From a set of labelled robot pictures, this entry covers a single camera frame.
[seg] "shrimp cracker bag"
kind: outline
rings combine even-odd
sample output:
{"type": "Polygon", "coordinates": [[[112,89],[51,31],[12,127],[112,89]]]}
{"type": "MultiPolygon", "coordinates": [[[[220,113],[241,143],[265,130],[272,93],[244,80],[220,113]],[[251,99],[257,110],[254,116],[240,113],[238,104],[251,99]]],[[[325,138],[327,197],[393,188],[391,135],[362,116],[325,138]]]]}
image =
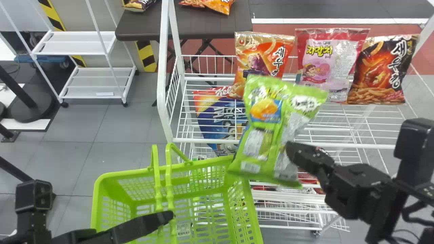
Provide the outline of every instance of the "shrimp cracker bag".
{"type": "Polygon", "coordinates": [[[316,87],[250,75],[243,97],[249,123],[228,172],[300,187],[298,168],[286,156],[284,146],[315,117],[327,95],[316,87]]]}
{"type": "Polygon", "coordinates": [[[403,104],[402,81],[419,35],[377,36],[366,39],[356,61],[348,104],[403,104]]]}
{"type": "Polygon", "coordinates": [[[257,32],[236,32],[238,69],[228,97],[243,97],[249,74],[282,78],[295,37],[257,32]]]}

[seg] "table top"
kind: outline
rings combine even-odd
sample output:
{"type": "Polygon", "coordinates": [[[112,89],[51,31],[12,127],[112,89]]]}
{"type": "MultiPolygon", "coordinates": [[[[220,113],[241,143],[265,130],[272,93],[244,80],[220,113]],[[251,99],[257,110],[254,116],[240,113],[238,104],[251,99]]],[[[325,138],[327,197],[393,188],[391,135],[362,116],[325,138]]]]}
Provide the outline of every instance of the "table top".
{"type": "MultiPolygon", "coordinates": [[[[207,8],[181,6],[178,4],[181,1],[174,0],[180,39],[233,38],[236,31],[253,30],[247,0],[236,0],[229,16],[207,8]]],[[[161,0],[144,13],[125,10],[116,28],[116,38],[120,41],[159,40],[160,22],[161,0]]]]}

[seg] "snack bag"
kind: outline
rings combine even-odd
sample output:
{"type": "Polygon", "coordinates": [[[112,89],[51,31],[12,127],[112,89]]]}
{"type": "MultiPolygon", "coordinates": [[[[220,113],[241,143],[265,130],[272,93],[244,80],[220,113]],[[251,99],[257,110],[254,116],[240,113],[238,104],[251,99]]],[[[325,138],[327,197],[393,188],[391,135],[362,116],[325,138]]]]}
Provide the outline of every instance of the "snack bag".
{"type": "MultiPolygon", "coordinates": [[[[230,86],[193,91],[197,122],[205,139],[239,140],[247,124],[244,103],[226,97],[230,86]]],[[[217,156],[233,154],[238,144],[208,143],[217,156]]]]}
{"type": "Polygon", "coordinates": [[[179,5],[205,8],[204,1],[205,0],[184,0],[182,2],[179,2],[179,5]]]}
{"type": "Polygon", "coordinates": [[[244,92],[249,125],[228,172],[289,187],[301,187],[298,168],[284,149],[319,111],[327,92],[270,76],[250,75],[244,92]]]}
{"type": "Polygon", "coordinates": [[[293,36],[236,32],[238,69],[228,96],[238,99],[243,97],[244,83],[249,74],[282,78],[294,39],[293,36]]]}
{"type": "Polygon", "coordinates": [[[407,74],[419,35],[368,38],[356,62],[348,104],[402,104],[407,74]]]}
{"type": "Polygon", "coordinates": [[[299,80],[297,83],[329,91],[329,101],[345,102],[348,75],[369,29],[296,29],[299,80]]]}
{"type": "Polygon", "coordinates": [[[235,0],[204,0],[204,5],[212,10],[229,15],[230,6],[235,0]]]}
{"type": "Polygon", "coordinates": [[[124,8],[133,12],[144,12],[149,6],[154,4],[157,0],[129,0],[124,8]]]}

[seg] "green shopping basket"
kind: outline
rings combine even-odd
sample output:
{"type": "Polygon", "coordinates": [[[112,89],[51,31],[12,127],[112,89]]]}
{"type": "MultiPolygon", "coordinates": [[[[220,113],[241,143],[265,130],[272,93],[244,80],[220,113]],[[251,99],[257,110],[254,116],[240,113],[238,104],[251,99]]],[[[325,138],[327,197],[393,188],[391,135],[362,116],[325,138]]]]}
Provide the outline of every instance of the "green shopping basket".
{"type": "Polygon", "coordinates": [[[166,166],[112,172],[95,182],[91,228],[104,231],[135,217],[171,210],[175,218],[158,231],[130,243],[262,244],[248,180],[226,174],[232,156],[191,161],[166,146],[166,166]],[[172,153],[184,162],[172,164],[172,153]]]}

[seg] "yellow and black striped tape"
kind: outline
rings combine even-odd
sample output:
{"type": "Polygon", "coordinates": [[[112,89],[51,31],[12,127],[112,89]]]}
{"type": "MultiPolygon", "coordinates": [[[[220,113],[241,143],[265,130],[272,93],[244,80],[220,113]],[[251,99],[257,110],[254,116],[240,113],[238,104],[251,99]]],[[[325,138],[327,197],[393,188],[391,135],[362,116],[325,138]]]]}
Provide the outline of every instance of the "yellow and black striped tape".
{"type": "MultiPolygon", "coordinates": [[[[54,9],[53,4],[51,4],[50,0],[38,0],[38,2],[40,3],[51,24],[54,26],[54,29],[57,31],[66,31],[65,26],[60,20],[60,17],[54,9]]],[[[80,55],[74,55],[72,58],[79,66],[86,67],[86,63],[84,62],[83,57],[80,55]]]]}
{"type": "MultiPolygon", "coordinates": [[[[122,4],[125,5],[129,0],[121,0],[122,4]]],[[[157,63],[154,58],[154,53],[152,51],[150,41],[137,41],[136,42],[138,56],[143,64],[143,70],[145,72],[156,72],[157,63]]]]}

